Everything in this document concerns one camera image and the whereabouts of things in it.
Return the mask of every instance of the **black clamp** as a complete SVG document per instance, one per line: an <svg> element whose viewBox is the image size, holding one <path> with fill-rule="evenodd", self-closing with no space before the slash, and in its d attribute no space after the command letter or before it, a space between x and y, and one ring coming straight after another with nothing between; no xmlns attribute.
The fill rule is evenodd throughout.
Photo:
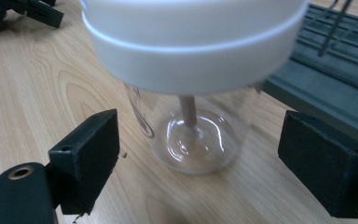
<svg viewBox="0 0 358 224"><path fill-rule="evenodd" d="M58 28L63 13L52 8L55 0L0 0L0 22L3 21L7 10L13 9L21 15L26 15L36 21Z"/></svg>
<svg viewBox="0 0 358 224"><path fill-rule="evenodd" d="M57 223L65 215L90 213L119 153L117 111L86 119L48 154L47 166L28 162L0 175L0 224Z"/></svg>
<svg viewBox="0 0 358 224"><path fill-rule="evenodd" d="M358 218L358 141L321 120L288 111L278 154L330 216Z"/></svg>

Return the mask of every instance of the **white plastic lid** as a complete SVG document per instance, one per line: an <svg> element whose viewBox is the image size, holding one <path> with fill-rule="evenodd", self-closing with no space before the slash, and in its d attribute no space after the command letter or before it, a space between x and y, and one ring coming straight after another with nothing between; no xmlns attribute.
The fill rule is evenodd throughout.
<svg viewBox="0 0 358 224"><path fill-rule="evenodd" d="M201 94L262 81L290 55L307 0L84 0L104 68L149 91Z"/></svg>

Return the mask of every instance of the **wood grain surface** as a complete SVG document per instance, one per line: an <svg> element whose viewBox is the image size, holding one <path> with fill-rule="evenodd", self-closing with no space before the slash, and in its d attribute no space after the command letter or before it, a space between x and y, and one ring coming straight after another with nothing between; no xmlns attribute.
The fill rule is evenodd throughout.
<svg viewBox="0 0 358 224"><path fill-rule="evenodd" d="M58 0L56 8L65 14L59 29L9 12L0 31L0 174L47 164L48 150L85 118L117 108L127 156L77 223L358 223L330 217L278 159L288 107L264 93L246 146L226 169L183 175L165 167L147 148L123 84L98 63L79 3ZM358 13L358 0L351 10ZM57 212L60 223L76 218Z"/></svg>

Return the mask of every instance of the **gray dish rack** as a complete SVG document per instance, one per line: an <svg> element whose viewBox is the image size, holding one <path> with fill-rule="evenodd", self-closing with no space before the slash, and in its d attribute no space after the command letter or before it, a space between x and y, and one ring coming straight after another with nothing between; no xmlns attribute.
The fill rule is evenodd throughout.
<svg viewBox="0 0 358 224"><path fill-rule="evenodd" d="M358 140L358 16L310 4L294 52L264 91Z"/></svg>

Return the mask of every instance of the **glass jar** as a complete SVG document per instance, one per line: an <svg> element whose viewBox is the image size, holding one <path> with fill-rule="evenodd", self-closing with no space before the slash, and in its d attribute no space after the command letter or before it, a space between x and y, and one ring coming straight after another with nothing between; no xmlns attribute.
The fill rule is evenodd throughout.
<svg viewBox="0 0 358 224"><path fill-rule="evenodd" d="M243 149L259 86L195 96L126 89L154 155L174 170L205 174Z"/></svg>

